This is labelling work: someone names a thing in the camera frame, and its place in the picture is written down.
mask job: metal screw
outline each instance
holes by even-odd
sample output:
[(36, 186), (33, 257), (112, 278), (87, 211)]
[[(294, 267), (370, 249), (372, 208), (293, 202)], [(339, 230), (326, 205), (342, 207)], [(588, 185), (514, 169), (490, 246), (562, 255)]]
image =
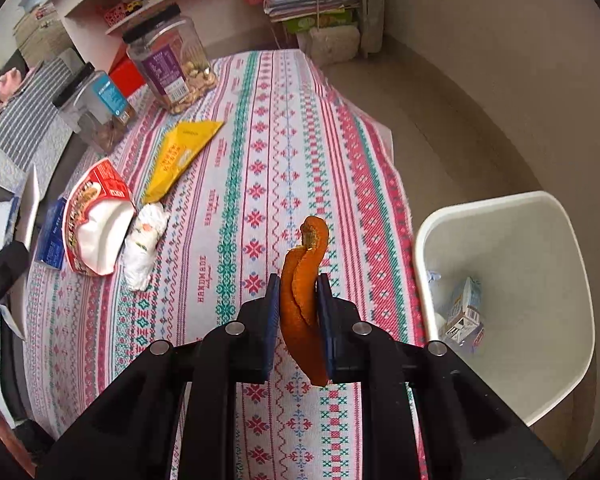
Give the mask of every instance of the metal screw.
[(151, 346), (149, 347), (149, 350), (151, 351), (151, 353), (153, 355), (162, 355), (162, 354), (166, 354), (167, 350), (169, 349), (169, 343), (167, 343), (164, 340), (161, 341), (155, 341), (154, 343), (151, 344)]
[(441, 341), (432, 341), (427, 346), (427, 349), (429, 349), (429, 352), (431, 352), (433, 355), (437, 355), (439, 357), (446, 354), (446, 345)]
[(224, 330), (228, 335), (240, 335), (244, 332), (244, 325), (240, 321), (232, 321), (224, 327)]
[(373, 327), (365, 321), (359, 321), (357, 323), (354, 323), (351, 329), (358, 335), (369, 335), (371, 334)]

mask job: plastic jar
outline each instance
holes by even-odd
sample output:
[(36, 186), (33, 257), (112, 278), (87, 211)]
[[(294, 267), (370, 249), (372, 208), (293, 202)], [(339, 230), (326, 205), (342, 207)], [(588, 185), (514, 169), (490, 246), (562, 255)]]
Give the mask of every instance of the plastic jar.
[(122, 36), (158, 102), (179, 114), (216, 86), (193, 21), (172, 4)]
[(109, 154), (136, 111), (109, 76), (87, 63), (53, 98), (62, 120), (84, 142)]

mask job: brown floor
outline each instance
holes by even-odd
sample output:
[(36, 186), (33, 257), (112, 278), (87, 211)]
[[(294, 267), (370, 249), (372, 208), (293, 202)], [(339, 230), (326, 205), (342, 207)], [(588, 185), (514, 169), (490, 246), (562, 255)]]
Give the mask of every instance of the brown floor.
[[(383, 51), (323, 69), (330, 82), (392, 131), (394, 159), (417, 232), (436, 209), (541, 189), (506, 136), (453, 82), (390, 38)], [(595, 366), (533, 430), (567, 471), (581, 460)]]

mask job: white trash can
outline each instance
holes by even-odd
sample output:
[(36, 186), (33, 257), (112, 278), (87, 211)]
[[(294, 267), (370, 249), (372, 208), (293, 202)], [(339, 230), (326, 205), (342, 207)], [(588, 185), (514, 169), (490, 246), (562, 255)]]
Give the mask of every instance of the white trash can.
[[(445, 207), (416, 238), (427, 339), (434, 313), (467, 276), (482, 283), (484, 339), (462, 356), (530, 426), (580, 382), (594, 346), (589, 283), (571, 222), (550, 194)], [(439, 281), (428, 283), (427, 271)]]

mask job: purple label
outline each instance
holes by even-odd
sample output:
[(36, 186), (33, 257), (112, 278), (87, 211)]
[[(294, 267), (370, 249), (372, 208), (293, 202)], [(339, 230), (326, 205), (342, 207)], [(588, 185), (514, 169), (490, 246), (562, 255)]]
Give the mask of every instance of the purple label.
[(147, 75), (153, 81), (161, 95), (167, 95), (169, 86), (178, 79), (184, 82), (184, 74), (180, 64), (169, 45), (162, 47), (142, 61)]

